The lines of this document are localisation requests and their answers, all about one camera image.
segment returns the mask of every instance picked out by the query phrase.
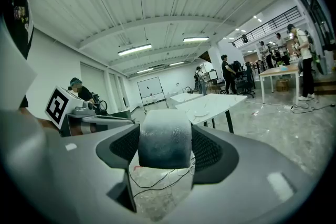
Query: black cable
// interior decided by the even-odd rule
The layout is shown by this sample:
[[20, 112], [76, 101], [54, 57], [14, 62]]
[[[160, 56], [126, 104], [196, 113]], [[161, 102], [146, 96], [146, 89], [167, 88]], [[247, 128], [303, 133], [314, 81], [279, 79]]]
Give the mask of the black cable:
[[186, 172], [184, 175], [182, 175], [178, 180], [176, 180], [174, 183], [171, 183], [170, 185], [168, 185], [168, 186], [166, 186], [166, 187], [164, 187], [164, 188], [159, 188], [159, 189], [146, 189], [146, 190], [143, 190], [143, 191], [141, 191], [141, 192], [135, 194], [135, 195], [133, 196], [133, 198], [135, 198], [138, 194], [140, 194], [140, 193], [144, 193], [144, 192], [146, 192], [146, 191], [148, 191], [148, 190], [163, 190], [163, 189], [169, 188], [170, 186], [173, 186], [174, 184], [176, 184], [182, 177], [184, 177], [184, 176], [185, 176], [186, 174], [188, 174], [188, 173], [189, 173], [189, 170], [188, 170], [188, 172]]
[[325, 105], [325, 106], [323, 106], [323, 107], [321, 107], [321, 108], [319, 108], [319, 109], [316, 109], [316, 108], [314, 108], [314, 107], [311, 107], [311, 108], [310, 108], [311, 110], [309, 110], [309, 111], [294, 112], [292, 109], [291, 109], [290, 111], [291, 111], [292, 113], [294, 113], [294, 114], [302, 114], [302, 113], [313, 112], [313, 111], [315, 111], [315, 110], [324, 109], [324, 108], [327, 108], [328, 106], [334, 107], [334, 105], [332, 105], [332, 104], [328, 104], [328, 105]]
[[171, 171], [168, 172], [164, 177], [162, 177], [159, 181], [157, 181], [154, 185], [149, 186], [149, 187], [142, 187], [142, 186], [139, 186], [139, 184], [138, 184], [137, 182], [135, 182], [135, 180], [134, 180], [133, 177], [131, 176], [131, 173], [130, 173], [130, 172], [128, 172], [128, 173], [130, 174], [130, 177], [131, 177], [131, 179], [133, 180], [133, 182], [134, 182], [139, 188], [152, 188], [152, 187], [154, 187], [157, 183], [159, 183], [160, 181], [162, 181], [167, 175], [169, 175], [170, 173], [172, 173], [172, 172], [174, 172], [174, 171], [175, 171], [175, 169], [174, 169], [174, 170], [171, 170]]

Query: white table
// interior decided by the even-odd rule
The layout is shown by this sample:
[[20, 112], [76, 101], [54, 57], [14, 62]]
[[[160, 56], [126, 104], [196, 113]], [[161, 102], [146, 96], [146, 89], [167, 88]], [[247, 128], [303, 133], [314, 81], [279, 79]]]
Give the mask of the white table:
[[176, 107], [179, 104], [191, 101], [193, 99], [202, 97], [202, 94], [198, 94], [198, 93], [181, 93], [175, 96], [172, 96], [171, 99], [174, 100], [174, 106]]
[[275, 68], [270, 68], [264, 71], [263, 73], [260, 73], [260, 83], [261, 83], [261, 94], [262, 94], [262, 103], [265, 104], [265, 89], [264, 89], [264, 82], [262, 78], [264, 77], [270, 77], [271, 78], [271, 87], [272, 87], [272, 92], [273, 90], [273, 81], [272, 81], [272, 76], [280, 76], [280, 75], [286, 75], [286, 74], [295, 74], [295, 81], [296, 81], [296, 105], [298, 105], [299, 101], [299, 68], [297, 65], [289, 65], [286, 66], [288, 69], [287, 70], [281, 70], [280, 67], [275, 67]]
[[230, 94], [208, 94], [206, 96], [188, 101], [176, 106], [178, 110], [186, 113], [189, 121], [192, 124], [204, 124], [207, 126], [207, 121], [212, 119], [213, 127], [215, 128], [214, 117], [225, 112], [227, 124], [229, 125], [230, 133], [233, 133], [233, 126], [229, 109], [245, 100], [244, 95]]

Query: staircase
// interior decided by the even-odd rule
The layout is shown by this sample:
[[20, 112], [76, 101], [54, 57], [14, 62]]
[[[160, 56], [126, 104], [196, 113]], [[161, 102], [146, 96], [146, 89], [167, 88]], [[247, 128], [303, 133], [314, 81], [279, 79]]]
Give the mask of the staircase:
[[314, 92], [318, 95], [336, 94], [336, 72], [315, 78]]

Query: backpack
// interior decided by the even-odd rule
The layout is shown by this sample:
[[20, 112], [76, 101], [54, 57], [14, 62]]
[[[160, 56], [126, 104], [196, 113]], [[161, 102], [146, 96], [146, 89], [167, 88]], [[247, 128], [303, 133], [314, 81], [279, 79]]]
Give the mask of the backpack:
[[195, 82], [198, 82], [198, 75], [197, 74], [194, 75], [194, 79], [195, 79]]

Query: black mesh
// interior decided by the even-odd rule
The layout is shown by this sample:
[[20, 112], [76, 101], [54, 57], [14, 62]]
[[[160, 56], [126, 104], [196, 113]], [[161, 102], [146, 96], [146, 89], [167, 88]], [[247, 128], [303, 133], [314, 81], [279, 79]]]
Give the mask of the black mesh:
[[197, 130], [193, 130], [192, 147], [195, 154], [195, 170], [197, 172], [216, 164], [223, 155], [221, 146]]
[[128, 160], [133, 159], [136, 151], [138, 150], [139, 143], [139, 129], [135, 129], [110, 145], [110, 150], [117, 156]]

